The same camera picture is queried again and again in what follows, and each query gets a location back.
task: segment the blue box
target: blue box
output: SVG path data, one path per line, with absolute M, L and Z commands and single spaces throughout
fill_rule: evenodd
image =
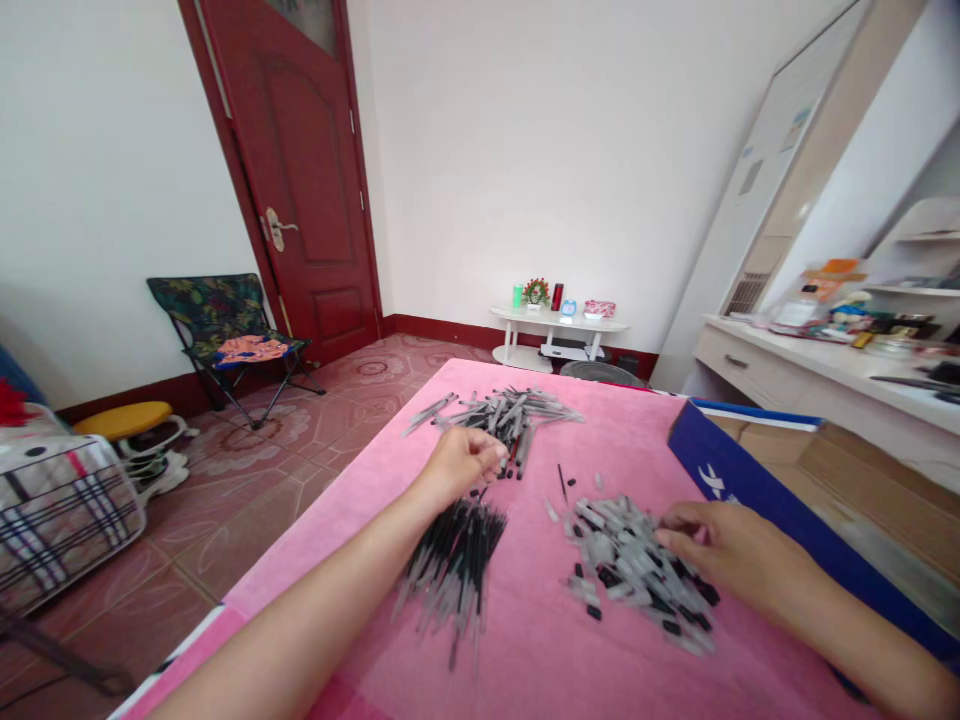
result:
M 955 495 L 821 418 L 689 401 L 668 445 L 707 499 L 752 508 L 934 656 L 960 656 Z

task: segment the door handle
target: door handle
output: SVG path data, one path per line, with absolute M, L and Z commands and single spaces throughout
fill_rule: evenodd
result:
M 280 217 L 277 215 L 277 211 L 273 208 L 268 207 L 266 211 L 267 216 L 267 225 L 270 228 L 270 237 L 273 239 L 273 246 L 277 249 L 277 252 L 283 252 L 283 231 L 284 230 L 296 230 L 300 232 L 300 228 L 294 225 L 293 223 L 289 225 L 284 225 L 280 222 Z
M 740 368 L 741 370 L 746 370 L 748 367 L 750 367 L 750 363 L 745 363 L 743 360 L 738 360 L 737 358 L 733 357 L 733 355 L 724 355 L 723 359 L 734 367 Z

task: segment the yellow stool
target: yellow stool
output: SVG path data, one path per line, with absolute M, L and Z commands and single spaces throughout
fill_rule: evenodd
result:
M 136 450 L 130 446 L 130 438 L 149 432 L 167 421 L 177 426 L 176 432 L 162 438 L 152 447 Z M 80 435 L 101 435 L 120 448 L 124 469 L 133 480 L 146 503 L 151 497 L 177 487 L 187 479 L 187 456 L 167 450 L 181 435 L 196 437 L 200 434 L 187 426 L 183 418 L 173 414 L 173 408 L 165 402 L 145 402 L 106 410 L 91 415 L 73 426 Z
M 102 435 L 110 442 L 117 442 L 153 430 L 171 415 L 170 403 L 136 403 L 91 415 L 73 429 L 79 435 Z

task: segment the pink cloth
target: pink cloth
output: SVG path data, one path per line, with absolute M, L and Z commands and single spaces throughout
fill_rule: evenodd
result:
M 230 338 L 220 346 L 217 352 L 223 357 L 217 365 L 276 360 L 283 357 L 289 349 L 289 345 L 263 335 L 242 335 L 238 338 Z
M 557 462 L 565 477 L 578 479 L 568 488 L 571 504 L 598 495 L 598 471 L 605 494 L 624 492 L 656 513 L 703 499 L 666 446 L 682 399 L 574 378 L 448 361 L 237 583 L 227 605 L 252 617 L 410 483 L 439 436 L 424 425 L 401 439 L 415 412 L 451 390 L 468 398 L 534 382 L 580 410 L 586 424 L 543 428 L 523 481 L 500 481 L 486 495 L 509 522 L 491 563 L 479 676 L 464 643 L 455 671 L 447 670 L 449 627 L 418 640 L 417 605 L 390 624 L 391 597 L 338 673 L 359 706 L 398 719 L 876 717 L 844 693 L 823 661 L 731 597 L 715 612 L 716 654 L 697 658 L 668 644 L 635 610 L 604 601 L 598 623 L 562 590 L 579 554 L 543 509 L 545 495 L 564 507 Z M 356 717 L 324 698 L 317 708 Z
M 146 718 L 163 700 L 220 649 L 230 637 L 247 623 L 247 618 L 233 608 L 224 611 L 210 624 L 203 635 L 178 657 L 143 697 L 124 716 L 124 720 Z M 349 685 L 333 678 L 317 698 L 307 715 L 308 720 L 388 720 L 376 707 L 366 702 Z

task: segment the door frame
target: door frame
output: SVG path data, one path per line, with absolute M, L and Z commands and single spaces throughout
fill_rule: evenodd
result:
M 363 242 L 366 243 L 369 253 L 369 272 L 373 286 L 373 304 L 377 323 L 377 337 L 383 338 L 383 305 L 380 301 L 380 276 L 377 273 L 377 255 L 373 242 L 373 222 L 370 217 L 370 191 L 367 186 L 367 166 L 363 156 L 363 135 L 360 128 L 357 81 L 353 67 L 353 46 L 350 42 L 347 2 L 346 0 L 331 0 L 331 3 L 333 5 L 334 23 L 336 25 L 337 47 L 342 56 L 340 66 L 343 68 L 346 76 L 347 98 L 353 114 L 353 148 L 359 172 L 360 191 L 363 193 L 364 199 Z M 244 225 L 247 228 L 247 236 L 253 248 L 257 268 L 260 270 L 260 280 L 263 283 L 264 292 L 273 310 L 274 321 L 278 328 L 280 328 L 282 324 L 286 328 L 287 334 L 295 337 L 296 333 L 293 328 L 290 327 L 286 318 L 286 311 L 284 310 L 280 296 L 280 287 L 277 283 L 276 272 L 270 260 L 270 253 L 267 251 L 266 238 L 260 226 L 260 213 L 257 211 L 256 203 L 253 200 L 253 192 L 250 189 L 249 179 L 247 178 L 246 166 L 240 152 L 240 140 L 234 129 L 233 121 L 227 117 L 226 109 L 223 106 L 220 86 L 217 83 L 217 75 L 213 67 L 213 60 L 207 50 L 203 25 L 201 24 L 200 15 L 197 11 L 197 2 L 196 0 L 177 0 L 177 4 L 180 6 L 180 14 L 183 17 L 183 24 L 187 30 L 187 37 L 190 40 L 193 59 L 197 63 L 197 70 L 200 73 L 203 91 L 207 96 L 207 105 L 210 108 L 210 114 L 213 116 L 213 124 L 217 129 L 220 148 L 223 151 L 224 159 L 227 161 L 230 180 L 233 182 L 233 189 L 236 192 L 237 201 L 240 204 L 240 214 L 243 216 Z

